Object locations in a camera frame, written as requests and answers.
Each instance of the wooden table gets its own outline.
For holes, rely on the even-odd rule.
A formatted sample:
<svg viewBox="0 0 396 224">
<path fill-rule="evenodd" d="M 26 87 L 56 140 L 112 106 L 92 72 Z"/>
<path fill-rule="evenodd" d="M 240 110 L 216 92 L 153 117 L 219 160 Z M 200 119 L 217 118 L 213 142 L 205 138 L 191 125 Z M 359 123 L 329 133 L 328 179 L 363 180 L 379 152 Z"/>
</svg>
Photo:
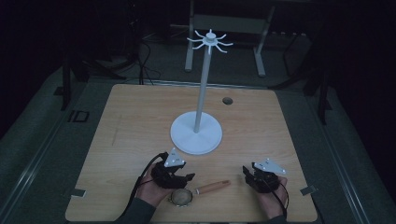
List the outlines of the wooden table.
<svg viewBox="0 0 396 224">
<path fill-rule="evenodd" d="M 111 221 L 124 210 L 148 162 L 174 146 L 170 127 L 179 115 L 196 109 L 199 88 L 115 85 L 92 140 L 76 189 L 66 211 L 70 221 Z M 222 102 L 231 97 L 233 104 Z M 186 166 L 177 175 L 195 173 L 193 189 L 221 180 L 231 186 L 194 197 L 188 207 L 163 201 L 153 222 L 255 222 L 266 219 L 242 166 L 270 158 L 286 169 L 290 195 L 288 221 L 314 221 L 310 195 L 303 196 L 304 174 L 273 91 L 207 88 L 204 111 L 221 124 L 223 136 L 214 151 L 192 156 L 178 151 Z"/>
</svg>

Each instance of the hand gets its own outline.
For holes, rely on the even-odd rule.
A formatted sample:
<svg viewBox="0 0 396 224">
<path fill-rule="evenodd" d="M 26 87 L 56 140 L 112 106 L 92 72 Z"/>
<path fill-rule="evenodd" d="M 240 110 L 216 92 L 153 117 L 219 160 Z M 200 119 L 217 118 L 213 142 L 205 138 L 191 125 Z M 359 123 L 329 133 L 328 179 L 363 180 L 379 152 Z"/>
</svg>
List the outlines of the hand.
<svg viewBox="0 0 396 224">
<path fill-rule="evenodd" d="M 146 175 L 143 177 L 140 182 L 142 185 L 139 187 L 136 193 L 136 198 L 139 198 L 146 203 L 151 204 L 154 207 L 157 207 L 160 202 L 166 197 L 166 195 L 170 194 L 174 189 L 163 189 L 158 186 L 154 181 L 152 181 L 151 170 L 155 166 L 152 164 Z"/>
<path fill-rule="evenodd" d="M 278 180 L 283 186 L 286 187 L 286 184 L 288 183 L 287 178 L 279 176 Z M 283 215 L 282 207 L 273 193 L 256 193 L 259 199 L 260 208 L 262 209 L 264 214 L 267 215 L 268 219 Z M 274 193 L 277 195 L 277 197 L 280 199 L 284 206 L 286 200 L 288 199 L 288 194 L 285 189 L 282 186 L 279 186 L 277 190 L 274 190 Z"/>
</svg>

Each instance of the dark background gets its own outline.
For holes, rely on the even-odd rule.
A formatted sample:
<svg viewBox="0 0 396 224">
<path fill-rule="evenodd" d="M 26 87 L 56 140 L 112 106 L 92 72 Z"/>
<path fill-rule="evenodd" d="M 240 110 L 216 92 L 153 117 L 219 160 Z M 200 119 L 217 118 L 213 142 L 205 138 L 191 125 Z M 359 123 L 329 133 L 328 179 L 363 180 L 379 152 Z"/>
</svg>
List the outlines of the dark background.
<svg viewBox="0 0 396 224">
<path fill-rule="evenodd" d="M 0 136 L 69 50 L 95 59 L 128 54 L 135 45 L 125 46 L 125 40 L 136 35 L 128 22 L 136 17 L 164 36 L 170 23 L 188 24 L 188 1 L 134 2 L 138 8 L 131 12 L 124 0 L 1 1 Z M 395 200 L 391 174 L 396 169 L 396 4 L 390 0 L 344 4 L 321 6 L 316 15 L 306 13 L 303 22 L 296 22 L 296 13 L 291 13 L 300 5 L 279 7 L 272 29 L 304 31 L 317 25 L 316 19 L 327 18 L 323 29 L 312 35 L 315 42 L 307 60 L 315 58 L 311 63 L 331 71 L 331 86 Z"/>
</svg>

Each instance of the small round object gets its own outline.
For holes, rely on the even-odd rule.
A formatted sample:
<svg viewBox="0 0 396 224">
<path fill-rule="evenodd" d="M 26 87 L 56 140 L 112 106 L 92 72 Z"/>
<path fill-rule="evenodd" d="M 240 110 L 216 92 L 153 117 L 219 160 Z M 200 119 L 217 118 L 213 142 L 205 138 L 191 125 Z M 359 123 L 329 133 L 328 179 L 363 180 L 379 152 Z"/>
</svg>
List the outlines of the small round object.
<svg viewBox="0 0 396 224">
<path fill-rule="evenodd" d="M 178 207 L 185 207 L 192 201 L 192 192 L 188 189 L 176 189 L 172 192 L 169 201 Z"/>
<path fill-rule="evenodd" d="M 222 100 L 222 102 L 223 102 L 225 105 L 231 105 L 231 104 L 233 103 L 233 99 L 230 98 L 230 97 L 224 97 L 223 100 Z"/>
</svg>

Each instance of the white pole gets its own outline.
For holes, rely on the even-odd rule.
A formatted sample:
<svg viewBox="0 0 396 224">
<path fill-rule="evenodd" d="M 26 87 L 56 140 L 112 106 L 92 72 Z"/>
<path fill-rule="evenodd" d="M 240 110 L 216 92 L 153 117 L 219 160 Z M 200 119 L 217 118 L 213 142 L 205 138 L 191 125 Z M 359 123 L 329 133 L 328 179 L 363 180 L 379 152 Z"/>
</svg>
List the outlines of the white pole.
<svg viewBox="0 0 396 224">
<path fill-rule="evenodd" d="M 209 74 L 209 66 L 210 66 L 211 57 L 212 57 L 212 54 L 211 54 L 211 52 L 209 52 L 209 46 L 205 46 L 204 65 L 202 68 L 201 86 L 200 86 L 200 90 L 199 90 L 198 106 L 197 106 L 196 117 L 195 117 L 195 126 L 194 126 L 195 133 L 198 133 L 199 128 L 200 128 L 202 110 L 204 107 L 204 100 L 205 100 L 205 93 L 206 93 L 205 89 L 206 89 L 206 83 L 207 83 L 207 76 Z"/>
</svg>

